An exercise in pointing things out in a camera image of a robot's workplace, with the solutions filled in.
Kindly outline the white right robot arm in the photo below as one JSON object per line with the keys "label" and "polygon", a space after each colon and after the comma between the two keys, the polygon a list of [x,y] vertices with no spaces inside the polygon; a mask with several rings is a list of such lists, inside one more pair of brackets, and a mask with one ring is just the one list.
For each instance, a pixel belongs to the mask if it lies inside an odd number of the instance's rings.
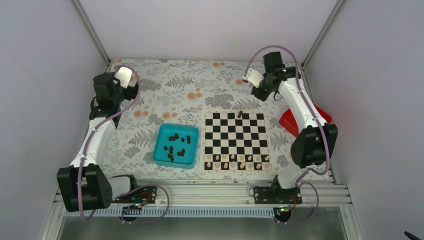
{"label": "white right robot arm", "polygon": [[290,191],[300,187],[308,174],[325,175],[338,136],[335,124],[329,124],[310,99],[299,66],[286,67],[279,51],[263,56],[264,73],[247,66],[243,80],[253,85],[251,94],[265,101],[270,93],[280,94],[286,101],[297,124],[298,136],[290,148],[291,163],[276,175],[271,184],[271,198],[278,204],[290,197]]}

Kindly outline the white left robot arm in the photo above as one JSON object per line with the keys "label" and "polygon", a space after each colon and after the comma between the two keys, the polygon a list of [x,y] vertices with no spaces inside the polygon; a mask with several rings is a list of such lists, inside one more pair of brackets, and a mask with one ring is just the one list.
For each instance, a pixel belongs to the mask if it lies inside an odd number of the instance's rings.
{"label": "white left robot arm", "polygon": [[134,103],[139,86],[130,86],[133,71],[121,67],[93,78],[95,97],[90,103],[89,127],[78,154],[56,174],[68,212],[106,209],[112,203],[113,187],[102,171],[102,161],[121,118],[121,104]]}

